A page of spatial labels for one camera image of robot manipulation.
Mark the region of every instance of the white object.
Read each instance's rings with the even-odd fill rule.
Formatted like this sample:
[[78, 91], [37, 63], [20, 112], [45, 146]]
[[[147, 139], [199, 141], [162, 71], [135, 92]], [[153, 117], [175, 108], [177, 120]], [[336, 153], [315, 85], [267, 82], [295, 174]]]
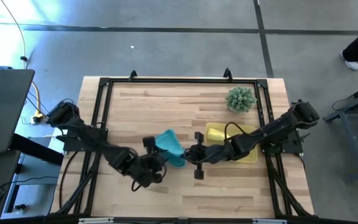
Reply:
[[347, 60], [345, 60], [345, 58], [343, 57], [342, 54], [343, 51], [341, 51], [340, 56], [343, 59], [343, 61], [345, 61], [345, 65], [350, 68], [353, 71], [357, 71], [358, 70], [358, 62], [348, 62]]

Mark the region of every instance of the wooden table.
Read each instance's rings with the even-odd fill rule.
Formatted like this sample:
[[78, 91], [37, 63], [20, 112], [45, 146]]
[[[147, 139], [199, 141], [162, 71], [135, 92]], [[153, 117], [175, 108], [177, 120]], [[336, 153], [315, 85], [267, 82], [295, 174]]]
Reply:
[[[84, 77], [78, 107], [81, 118], [90, 124], [100, 77]], [[268, 80], [274, 117], [288, 109], [288, 98], [281, 78]], [[205, 132], [208, 122], [234, 121], [259, 127], [256, 106], [249, 113], [234, 114], [226, 108], [224, 96], [233, 84], [207, 83], [115, 83], [107, 127], [108, 141], [134, 148], [145, 154], [142, 138], [156, 136], [173, 128], [183, 147], [195, 144], [194, 132]], [[264, 94], [261, 91], [265, 109]], [[61, 175], [70, 155], [63, 160]], [[84, 153], [70, 164], [63, 184], [63, 203], [78, 185]], [[283, 155], [287, 184], [305, 210], [313, 213], [310, 193], [302, 163], [294, 155]], [[194, 165], [174, 168], [161, 184], [131, 191], [132, 179], [123, 177], [102, 157], [91, 215], [110, 217], [207, 217], [207, 218], [273, 218], [272, 199], [264, 156], [253, 164], [220, 162], [205, 164], [204, 180], [193, 177]], [[52, 210], [58, 210], [58, 188]], [[284, 212], [281, 190], [280, 208]], [[85, 189], [85, 207], [88, 189]]]

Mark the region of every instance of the blue cloth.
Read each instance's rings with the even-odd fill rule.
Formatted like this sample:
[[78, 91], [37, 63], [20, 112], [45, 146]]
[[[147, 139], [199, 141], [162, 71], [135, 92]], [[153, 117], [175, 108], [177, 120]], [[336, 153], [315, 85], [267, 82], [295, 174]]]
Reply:
[[157, 136], [155, 138], [155, 145], [161, 149], [167, 150], [167, 152], [162, 153], [162, 156], [167, 158], [168, 162], [174, 167], [186, 166], [185, 159], [180, 157], [185, 150], [172, 129], [168, 129]]

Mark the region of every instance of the concrete floor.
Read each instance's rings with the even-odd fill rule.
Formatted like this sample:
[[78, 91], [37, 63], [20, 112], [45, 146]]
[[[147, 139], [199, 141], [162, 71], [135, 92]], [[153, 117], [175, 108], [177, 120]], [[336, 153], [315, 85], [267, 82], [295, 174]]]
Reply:
[[[358, 0], [5, 2], [19, 23], [94, 28], [95, 32], [77, 28], [70, 32], [24, 31], [29, 68], [35, 70], [34, 81], [47, 108], [64, 98], [76, 101], [85, 75], [129, 75], [133, 69], [138, 75], [220, 77], [229, 67], [235, 77], [266, 78], [266, 68], [271, 66], [273, 73], [269, 76], [284, 78], [290, 101], [310, 101], [321, 116], [331, 112], [334, 101], [358, 90], [358, 72], [350, 71], [338, 56], [357, 37], [349, 35], [356, 32], [348, 31], [358, 30]], [[258, 2], [262, 17], [255, 13], [254, 4]], [[263, 35], [253, 31], [260, 28], [261, 18], [265, 29], [338, 32], [267, 34], [264, 45], [260, 41]], [[7, 22], [12, 20], [0, 3], [0, 23]], [[212, 30], [103, 32], [105, 28], [101, 27]], [[217, 33], [213, 29], [234, 30]], [[17, 29], [0, 27], [0, 65], [20, 68], [20, 55]], [[22, 113], [25, 122], [33, 112], [32, 105], [26, 104]], [[17, 132], [43, 136], [51, 134], [52, 129], [19, 124]], [[342, 181], [343, 175], [352, 171], [353, 161], [340, 123], [327, 125], [321, 121], [310, 132], [303, 147], [315, 213], [358, 221], [358, 182]]]

